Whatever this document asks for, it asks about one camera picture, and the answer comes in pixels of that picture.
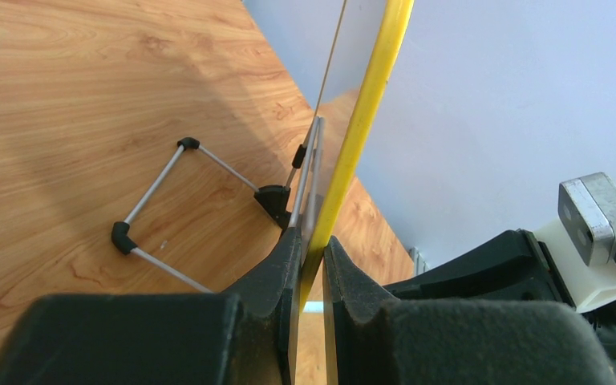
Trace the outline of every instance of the metal stand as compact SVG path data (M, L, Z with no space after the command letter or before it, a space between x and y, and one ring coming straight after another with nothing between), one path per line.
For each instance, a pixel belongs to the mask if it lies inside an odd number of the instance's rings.
M318 188L320 182L320 164L322 162L322 134L324 133L324 119L321 117L317 118L318 123L316 124L316 134L315 134L315 142L314 142L314 150L311 152L313 155L308 159L309 166L306 166L306 169L302 171L303 173L308 173L308 169L313 173L313 176L310 178L310 190L308 191L308 197L306 198L306 205L303 208L303 218L302 218L302 232L304 234L304 239L306 246L308 246L308 241L310 240L310 236L313 234L313 230L315 229L315 222L317 220L316 213L322 206L322 200L318 203Z
M194 287L200 292L212 293L211 290L207 289L206 287L201 285L199 282L192 280L185 274L181 273L180 271L176 269L173 269L171 266L163 263L162 261L153 257L150 253L138 247L138 245L128 236L128 230L131 228L131 223L136 219L136 216L138 215L140 210L143 209L145 204L148 203L148 200L152 197L152 195L155 193L157 188L159 188L160 184L164 181L164 178L166 178L168 173L171 172L173 166L176 164L180 156L183 155L183 152L185 152L185 150L197 150L198 149L201 152L203 152L206 156L211 158L214 162L218 163L226 171L230 172L237 179L241 180L244 184L249 186L254 191L254 196L257 198L258 201L261 201L268 196L267 191L269 191L268 190L269 186L266 186L264 188L256 187L256 185L254 185L250 180L243 177L239 172L235 171L234 168L230 167L223 160L213 155L208 149L202 146L199 140L188 137L188 138L179 140L177 145L178 145L178 149L176 150L176 153L173 154L171 160L166 164L166 166L164 167L160 175L157 177L157 179L152 183L150 188L148 188L148 191L143 195L142 198L140 198L140 201L138 201L138 204L136 205L136 207L134 207L133 210L131 210L131 212L126 216L126 219L124 219L124 221L115 222L115 224L112 226L111 239L112 239L112 243L114 244L114 246L124 255L134 254L138 257L141 257L145 261L152 263L153 265L159 267L160 269L166 271L172 276ZM286 198L284 196L282 196L281 198L288 199L289 191L287 191L286 194L284 195L286 195ZM271 216L273 215L268 210L266 205L264 205L263 203L261 203L261 205L263 205L264 209L268 211L271 214Z
M138 245L128 236L128 230L131 228L131 223L136 219L140 210L148 203L149 199L159 188L169 172L183 155L185 150L200 150L206 156L211 158L214 162L219 164L227 172L234 175L237 179L241 180L244 184L249 186L253 190L253 197L261 205L261 207L273 218L273 220L282 228L284 233L289 227L297 227L298 225L298 213L300 212L301 202L303 200L303 193L306 189L306 181L308 178L308 171L310 166L310 157L306 163L306 167L301 172L301 177L298 182L297 196L294 203L294 213L287 211L287 205L291 194L291 182L296 174L296 171L302 167L303 159L306 157L306 153L312 155L313 148L315 146L315 138L319 131L318 126L322 124L322 118L317 117L310 126L310 130L306 134L306 138L301 144L294 160L292 161L292 171L287 179L285 185L272 184L263 186L261 188L256 187L254 183L242 176L234 168L230 167L218 156L215 156L208 149L201 145L199 140L191 137L184 138L177 142L176 153L173 154L171 160L166 164L160 175L152 183L148 191L140 198L136 207L126 216L123 221L115 222L112 226L111 239L114 246L124 255L134 254L143 258L145 261L152 263L160 269L171 274L173 277L180 279L193 288L203 293L212 293L211 290L201 285L199 282L192 280L180 271L172 268L171 266L158 260L150 253L142 250Z

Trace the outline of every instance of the thin metal rod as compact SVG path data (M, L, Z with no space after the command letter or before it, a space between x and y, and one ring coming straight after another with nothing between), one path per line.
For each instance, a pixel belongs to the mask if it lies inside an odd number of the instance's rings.
M285 183L285 188L291 187L291 182L294 180L294 175L296 175L296 168L292 168L289 172L289 177L287 178L287 182Z
M306 146L308 146L308 139L310 138L310 133L313 131L313 127L315 127L315 119L317 119L317 117L313 117L313 121L310 122L310 128L308 128L308 132L306 132L306 137L303 138L303 144L301 144L301 147L306 148ZM285 188L289 188L291 187L291 182L294 181L294 177L296 176L296 170L298 170L298 168L292 168L290 173L289 173L289 177L287 178L287 182L285 183Z
M227 163L225 163L223 160L220 160L218 158L218 156L213 155L209 150L207 150L206 148L204 148L204 146L202 146L200 144L200 151L202 151L204 154L206 154L206 156L208 156L209 158L211 158L214 162L218 163L222 168L225 168L226 170L228 170L229 173L233 174L234 176L237 177L237 179L241 180L242 182L244 182L247 186L249 186L255 193L258 193L258 187L256 187L255 184L251 183L250 180L244 178L239 172L235 171L234 168L228 166Z
M140 198L138 205L136 205L136 207L134 207L133 210L131 210L131 213L128 214L128 217L124 219L124 222L131 224L131 222L134 219L136 219L136 215L138 215L140 210L143 209L143 206L145 206L145 204L148 203L148 200L150 199L152 194L155 193L157 188L160 186L161 182L164 181L164 178L167 176L168 172L171 171L171 169L173 168L173 165L176 164L176 161L178 160L178 158L180 158L180 155L183 153L183 151L185 151L185 147L178 146L176 153L173 154L173 156L171 157L171 160L166 164L166 167L164 167L164 169L161 171L161 174L157 177L154 183L152 183L152 186L150 186L150 188L148 188L148 191L143 195L142 198Z
M320 179L320 160L322 158L322 132L324 131L324 125L322 118L318 118L318 134L315 137L315 156L313 158L313 164L310 169L312 170L313 177L310 180L310 191L308 192L308 202L306 203L306 210L304 210L305 228L304 233L312 233L315 227L315 205L318 197L318 183Z
M306 159L303 161L301 168L301 177L298 178L298 187L296 188L296 200L294 208L291 211L288 227L296 227L298 223L298 214L301 211L301 201L303 200L303 192L306 190L306 181L308 180L308 171L310 169L310 160L313 157L313 147L315 146L315 134L318 132L317 125L319 119L313 121L313 126L310 128L308 139L308 149L306 150Z
M327 84L327 77L329 76L329 70L331 67L331 59L334 56L334 49L336 48L336 42L338 40L338 32L341 30L341 21L343 21L343 14L346 13L346 3L348 0L343 0L341 6L341 14L338 16L338 22L336 23L336 32L334 33L334 40L331 43L330 55L327 59L327 67L325 68L325 75L322 78L322 85L320 86L320 94L318 96L318 102L315 104L315 111L313 112L313 122L318 118L318 109L322 103L322 95L325 92L325 85Z
M163 263L162 261L160 261L159 259L153 257L152 255L150 255L148 253L145 253L140 248L136 247L135 249L131 250L131 253L137 255L138 257L143 258L145 261L148 261L148 262L152 263L153 265L159 267L160 269L166 271L167 273L169 273L172 276L180 279L181 281L187 283L188 285L194 287L195 289L199 290L202 293L213 293L211 290L207 289L206 287L201 285L199 282L191 279L187 275L185 275L185 274L181 273L180 271L172 268L171 266Z

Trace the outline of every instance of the folding stand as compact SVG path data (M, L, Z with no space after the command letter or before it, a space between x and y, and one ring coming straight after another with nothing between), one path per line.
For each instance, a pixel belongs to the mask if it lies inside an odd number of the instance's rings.
M296 204L294 204L294 215L286 210L287 203L289 201L289 196L291 193L291 182L296 174L296 171L301 168L303 164L303 159L306 156L306 153L312 153L314 147L314 140L316 136L317 122L320 121L320 118L314 120L314 123L311 125L310 130L306 135L306 139L303 144L300 144L297 148L296 154L294 155L294 159L292 160L292 171L287 178L285 185L271 184L267 186L263 186L261 188L256 187L250 180L243 177L239 172L235 171L234 168L230 167L223 160L213 155L209 150L207 150L204 146L201 145L199 140L196 140L191 137L183 138L177 142L177 150L176 153L173 154L171 160L166 164L160 175L156 178L156 180L152 183L148 191L140 198L140 201L136 205L136 207L131 210L131 212L126 216L126 219L120 222L115 222L112 226L111 231L111 240L112 244L124 255L134 254L138 257L143 258L145 261L152 263L153 265L159 267L160 269L168 272L172 276L180 279L181 281L187 283L193 288L199 290L203 293L212 293L211 290L207 289L199 282L192 280L190 277L181 273L180 271L173 269L171 266L163 263L159 259L153 257L150 253L142 250L129 236L128 230L131 228L131 223L136 219L136 216L140 212L140 210L145 206L150 197L155 193L157 188L159 188L160 184L164 181L164 178L171 171L173 166L176 164L181 155L185 152L185 150L200 150L206 156L211 158L214 162L218 163L222 168L226 171L233 174L237 179L241 180L249 186L253 190L253 197L256 201L261 205L261 207L273 218L273 220L282 228L282 232L287 230L289 227L296 227L298 223L298 212L300 209L300 204L303 197L303 190L306 187L307 180L307 171L308 167L306 166L302 170L302 174L299 180L298 186L298 195L296 197Z

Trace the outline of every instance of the wooden table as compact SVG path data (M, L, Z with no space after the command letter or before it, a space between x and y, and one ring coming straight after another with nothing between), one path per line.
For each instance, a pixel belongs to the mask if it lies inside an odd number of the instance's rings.
M44 294L191 291L119 254L112 222L184 136L256 185L284 180L311 116L239 0L0 1L0 344ZM143 249L213 290L279 234L251 191L197 152L134 223ZM336 233L381 282L410 275L357 181ZM315 359L299 352L299 365ZM320 375L301 369L298 382Z

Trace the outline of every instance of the black plastic foot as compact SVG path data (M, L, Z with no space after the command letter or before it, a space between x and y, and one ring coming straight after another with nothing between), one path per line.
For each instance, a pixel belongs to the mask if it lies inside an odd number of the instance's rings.
M289 226L291 213L286 210L289 202L291 188L285 188L277 184L263 186L254 193L253 197L261 204L261 207L280 226L282 231Z
M176 144L183 146L186 150L197 150L200 147L200 141L189 136L178 140Z
M115 222L112 226L112 243L123 255L129 255L131 250L138 247L138 245L128 237L128 230L130 228L131 226L126 222Z

